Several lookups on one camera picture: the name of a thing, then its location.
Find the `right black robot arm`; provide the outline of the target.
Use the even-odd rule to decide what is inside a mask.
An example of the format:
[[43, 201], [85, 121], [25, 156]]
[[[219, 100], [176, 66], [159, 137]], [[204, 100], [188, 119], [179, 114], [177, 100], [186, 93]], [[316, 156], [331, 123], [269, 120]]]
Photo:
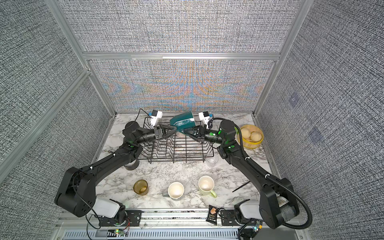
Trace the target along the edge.
[[270, 228], [283, 225], [299, 229], [300, 226], [288, 223], [300, 213], [299, 197], [293, 191], [291, 182], [277, 178], [253, 161], [245, 152], [243, 143], [236, 140], [237, 133], [242, 135], [239, 126], [230, 120], [220, 120], [217, 131], [196, 126], [184, 129], [183, 133], [197, 142], [220, 144], [218, 152], [222, 159], [241, 171], [259, 191], [259, 213]]

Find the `dark green ceramic mug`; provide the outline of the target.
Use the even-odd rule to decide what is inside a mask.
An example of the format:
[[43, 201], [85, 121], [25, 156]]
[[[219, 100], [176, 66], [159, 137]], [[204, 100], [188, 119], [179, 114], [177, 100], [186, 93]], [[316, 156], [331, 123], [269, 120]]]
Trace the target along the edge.
[[176, 127], [178, 132], [183, 132], [184, 129], [195, 127], [196, 122], [193, 113], [188, 111], [170, 119], [170, 125]]

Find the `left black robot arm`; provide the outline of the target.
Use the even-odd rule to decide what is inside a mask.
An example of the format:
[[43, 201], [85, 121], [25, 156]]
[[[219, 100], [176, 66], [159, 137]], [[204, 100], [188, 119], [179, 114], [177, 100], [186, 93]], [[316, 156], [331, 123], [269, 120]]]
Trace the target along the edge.
[[125, 206], [113, 200], [96, 197], [96, 186], [124, 165], [135, 162], [143, 151], [142, 143], [167, 139], [177, 132], [175, 126], [162, 125], [152, 129], [141, 128], [135, 121], [123, 129], [123, 144], [107, 157], [80, 169], [69, 168], [55, 197], [55, 204], [77, 217], [93, 214], [95, 217], [125, 219]]

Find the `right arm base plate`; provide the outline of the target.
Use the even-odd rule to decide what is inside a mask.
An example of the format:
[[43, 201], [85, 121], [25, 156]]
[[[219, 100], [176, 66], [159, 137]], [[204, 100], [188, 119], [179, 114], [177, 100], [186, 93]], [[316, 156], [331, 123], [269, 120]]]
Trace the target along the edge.
[[222, 226], [226, 226], [226, 227], [240, 226], [240, 224], [236, 220], [234, 210], [221, 210], [220, 219], [221, 219]]

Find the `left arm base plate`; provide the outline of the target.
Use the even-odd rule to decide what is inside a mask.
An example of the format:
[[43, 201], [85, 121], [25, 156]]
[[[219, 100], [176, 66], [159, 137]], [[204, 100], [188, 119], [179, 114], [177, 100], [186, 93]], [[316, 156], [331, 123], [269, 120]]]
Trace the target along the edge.
[[121, 223], [116, 218], [101, 217], [102, 227], [138, 227], [142, 218], [141, 210], [126, 210], [126, 216]]

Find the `black wire dish rack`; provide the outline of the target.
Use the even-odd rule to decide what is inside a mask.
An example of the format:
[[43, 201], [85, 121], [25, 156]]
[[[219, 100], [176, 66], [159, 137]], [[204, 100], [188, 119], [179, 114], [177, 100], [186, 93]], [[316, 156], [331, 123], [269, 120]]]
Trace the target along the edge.
[[142, 146], [143, 151], [139, 160], [147, 161], [150, 164], [156, 162], [204, 162], [215, 155], [212, 143], [196, 142], [180, 132], [176, 132], [172, 137], [165, 140], [143, 143]]

